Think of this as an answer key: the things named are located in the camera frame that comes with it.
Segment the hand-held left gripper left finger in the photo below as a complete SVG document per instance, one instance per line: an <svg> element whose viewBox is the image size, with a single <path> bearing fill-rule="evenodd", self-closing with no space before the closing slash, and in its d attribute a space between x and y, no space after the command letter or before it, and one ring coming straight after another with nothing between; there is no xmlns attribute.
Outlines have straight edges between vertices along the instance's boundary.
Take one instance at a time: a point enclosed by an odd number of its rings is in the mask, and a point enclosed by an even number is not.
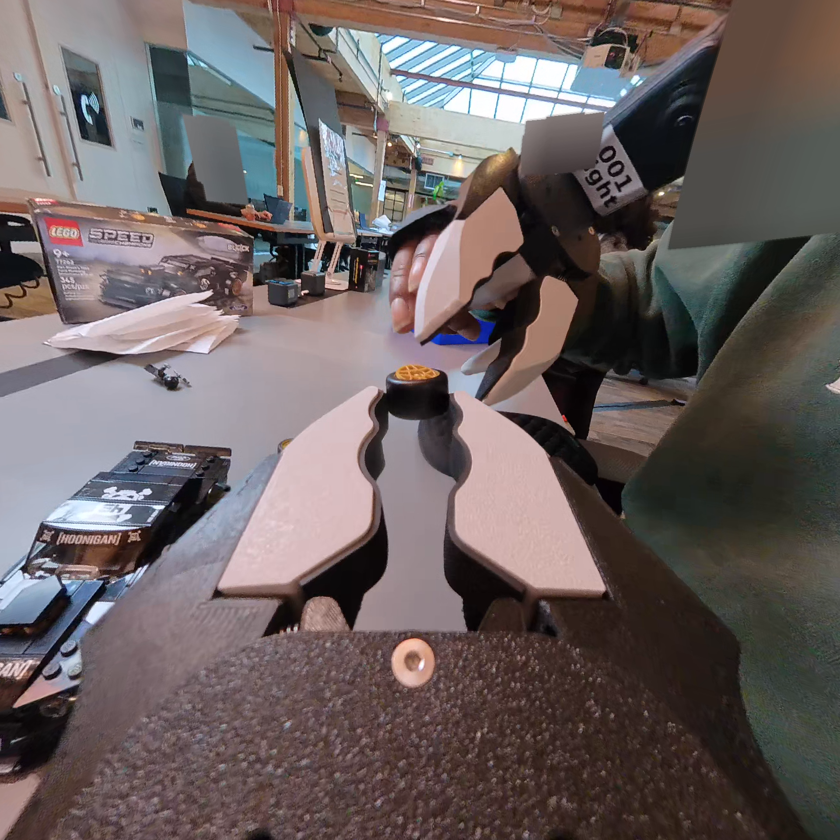
<svg viewBox="0 0 840 840"><path fill-rule="evenodd" d="M219 579L221 595L301 602L305 584L375 536L383 397L364 388L283 449Z"/></svg>

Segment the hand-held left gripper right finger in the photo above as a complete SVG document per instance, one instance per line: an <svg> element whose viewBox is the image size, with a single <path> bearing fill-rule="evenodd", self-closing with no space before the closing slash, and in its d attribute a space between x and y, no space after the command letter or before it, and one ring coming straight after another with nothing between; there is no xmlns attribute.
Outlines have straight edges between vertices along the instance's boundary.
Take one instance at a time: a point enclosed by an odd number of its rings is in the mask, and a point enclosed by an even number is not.
<svg viewBox="0 0 840 840"><path fill-rule="evenodd" d="M447 581L466 613L499 597L602 599L606 586L545 449L466 392L451 396Z"/></svg>

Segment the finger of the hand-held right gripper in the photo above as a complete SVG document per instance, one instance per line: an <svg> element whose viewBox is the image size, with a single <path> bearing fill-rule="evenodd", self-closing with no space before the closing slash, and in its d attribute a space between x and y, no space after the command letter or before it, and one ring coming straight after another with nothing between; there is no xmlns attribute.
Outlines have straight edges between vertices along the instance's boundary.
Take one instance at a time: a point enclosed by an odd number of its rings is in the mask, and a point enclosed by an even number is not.
<svg viewBox="0 0 840 840"><path fill-rule="evenodd" d="M494 405L538 379L560 356L577 305L578 297L562 279L546 276L520 289L497 321L498 352L476 399Z"/></svg>
<svg viewBox="0 0 840 840"><path fill-rule="evenodd" d="M499 256L523 245L518 212L502 188L465 219L456 219L437 238L419 283L414 335L425 343L466 309L480 283L489 279Z"/></svg>

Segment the black lego wheel gold hub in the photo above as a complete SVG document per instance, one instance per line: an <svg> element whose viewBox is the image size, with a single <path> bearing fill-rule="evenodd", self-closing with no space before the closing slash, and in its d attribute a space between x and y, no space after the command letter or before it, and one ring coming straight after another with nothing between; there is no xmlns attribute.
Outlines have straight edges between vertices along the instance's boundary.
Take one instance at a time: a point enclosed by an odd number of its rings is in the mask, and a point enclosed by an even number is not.
<svg viewBox="0 0 840 840"><path fill-rule="evenodd" d="M389 413L400 419L423 421L445 414L449 406L447 374L405 364L387 375L385 399Z"/></svg>

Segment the black lego car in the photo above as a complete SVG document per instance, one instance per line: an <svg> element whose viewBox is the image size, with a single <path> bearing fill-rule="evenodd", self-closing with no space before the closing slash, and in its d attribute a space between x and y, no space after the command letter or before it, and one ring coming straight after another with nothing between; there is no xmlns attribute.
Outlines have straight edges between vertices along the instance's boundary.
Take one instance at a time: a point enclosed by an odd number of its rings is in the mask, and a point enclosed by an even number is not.
<svg viewBox="0 0 840 840"><path fill-rule="evenodd" d="M81 639L229 491L231 454L135 442L38 525L1 583L2 776L56 747L81 686Z"/></svg>

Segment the black lego set box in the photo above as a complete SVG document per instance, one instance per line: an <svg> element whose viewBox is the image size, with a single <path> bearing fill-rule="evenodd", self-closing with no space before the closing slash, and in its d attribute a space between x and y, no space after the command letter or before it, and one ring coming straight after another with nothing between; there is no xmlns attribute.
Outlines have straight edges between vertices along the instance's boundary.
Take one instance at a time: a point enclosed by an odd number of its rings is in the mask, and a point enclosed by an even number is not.
<svg viewBox="0 0 840 840"><path fill-rule="evenodd" d="M235 225L39 197L28 210L65 324L196 292L224 314L253 311L254 239Z"/></svg>

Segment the person's right hand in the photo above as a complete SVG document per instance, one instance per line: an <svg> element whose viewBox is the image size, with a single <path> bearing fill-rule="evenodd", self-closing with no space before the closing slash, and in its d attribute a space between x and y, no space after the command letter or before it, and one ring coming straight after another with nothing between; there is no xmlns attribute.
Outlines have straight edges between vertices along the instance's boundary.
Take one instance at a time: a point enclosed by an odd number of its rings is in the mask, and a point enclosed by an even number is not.
<svg viewBox="0 0 840 840"><path fill-rule="evenodd" d="M444 204L416 210L392 235L389 302L395 333L414 329L417 292L439 235L460 211L470 212L499 186L518 189L519 154L509 149L479 163L459 188L458 197Z"/></svg>

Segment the blue storage bin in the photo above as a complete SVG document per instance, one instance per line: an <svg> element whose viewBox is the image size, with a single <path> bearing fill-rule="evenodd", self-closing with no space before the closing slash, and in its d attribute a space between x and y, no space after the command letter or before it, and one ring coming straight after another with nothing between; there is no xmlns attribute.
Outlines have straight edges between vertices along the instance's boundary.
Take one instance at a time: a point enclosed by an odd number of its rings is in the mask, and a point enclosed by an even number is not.
<svg viewBox="0 0 840 840"><path fill-rule="evenodd" d="M438 345L453 345L453 344L468 344L468 345L488 345L490 335L495 327L494 322L478 321L479 333L475 339L469 339L458 332L440 332L432 338L432 343Z"/></svg>

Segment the ceiling projector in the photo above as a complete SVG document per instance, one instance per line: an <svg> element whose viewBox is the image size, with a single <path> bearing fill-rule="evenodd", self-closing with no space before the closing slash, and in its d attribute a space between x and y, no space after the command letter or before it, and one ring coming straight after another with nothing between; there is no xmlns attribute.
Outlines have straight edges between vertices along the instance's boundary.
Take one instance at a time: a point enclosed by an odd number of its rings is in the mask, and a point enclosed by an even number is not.
<svg viewBox="0 0 840 840"><path fill-rule="evenodd" d="M616 70L622 77L632 76L639 68L638 52L643 41L639 35L623 28L601 26L584 49L581 67Z"/></svg>

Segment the poster board stand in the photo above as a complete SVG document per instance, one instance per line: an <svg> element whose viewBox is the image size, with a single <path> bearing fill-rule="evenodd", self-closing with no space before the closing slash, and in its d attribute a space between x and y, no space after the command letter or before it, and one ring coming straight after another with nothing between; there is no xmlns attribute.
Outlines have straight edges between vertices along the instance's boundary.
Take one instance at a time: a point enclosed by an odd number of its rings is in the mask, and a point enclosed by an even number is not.
<svg viewBox="0 0 840 840"><path fill-rule="evenodd" d="M354 246L355 221L349 185L345 141L334 88L295 47L286 53L288 69L295 83L306 123L309 145L301 150L301 164L310 207L311 222L318 238L316 268L323 251L332 243L326 269L327 284L333 284L341 248Z"/></svg>

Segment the wooden office desk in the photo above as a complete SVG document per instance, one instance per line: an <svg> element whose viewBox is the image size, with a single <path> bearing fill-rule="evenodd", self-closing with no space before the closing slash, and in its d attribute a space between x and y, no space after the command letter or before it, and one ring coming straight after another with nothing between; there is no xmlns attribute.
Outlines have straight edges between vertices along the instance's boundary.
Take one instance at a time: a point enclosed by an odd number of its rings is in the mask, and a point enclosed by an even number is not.
<svg viewBox="0 0 840 840"><path fill-rule="evenodd" d="M250 228L258 228L260 230L274 232L277 234L290 233L294 235L315 235L318 240L318 248L315 260L317 260L318 263L322 263L322 252L326 246L326 242L334 242L336 243L336 245L334 245L333 247L331 259L326 272L328 283L332 282L333 277L337 275L335 267L336 265L338 265L339 262L342 244L354 247L355 239L358 235L372 236L375 238L382 239L390 238L394 234L394 231L390 229L365 227L356 228L355 234L325 233L322 229L322 223L319 220L315 220L315 224L313 224L312 222L298 222L296 220L286 221L285 223L278 223L269 222L258 217L250 218L245 217L243 215L233 216L203 211L201 209L195 208L187 208L186 212L194 217L211 219L219 223L234 224L242 228L247 226Z"/></svg>

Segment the clear plastic parts bag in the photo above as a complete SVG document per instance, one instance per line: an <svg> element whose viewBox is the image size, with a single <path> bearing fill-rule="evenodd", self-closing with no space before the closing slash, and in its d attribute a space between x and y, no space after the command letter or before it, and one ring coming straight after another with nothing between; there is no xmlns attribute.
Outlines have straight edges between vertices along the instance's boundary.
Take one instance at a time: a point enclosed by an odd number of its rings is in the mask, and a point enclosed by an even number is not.
<svg viewBox="0 0 840 840"><path fill-rule="evenodd" d="M171 297L58 332L46 344L58 350L117 355L165 350L208 354L238 327L239 315L204 303L209 291Z"/></svg>

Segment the dark phone icon sign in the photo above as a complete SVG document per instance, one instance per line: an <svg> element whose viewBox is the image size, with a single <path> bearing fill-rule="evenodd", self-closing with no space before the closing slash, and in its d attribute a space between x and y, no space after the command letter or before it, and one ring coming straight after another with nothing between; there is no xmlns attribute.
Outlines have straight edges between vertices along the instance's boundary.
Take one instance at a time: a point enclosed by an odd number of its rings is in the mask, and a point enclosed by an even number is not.
<svg viewBox="0 0 840 840"><path fill-rule="evenodd" d="M61 55L80 138L111 148L112 135L98 63L64 46Z"/></svg>

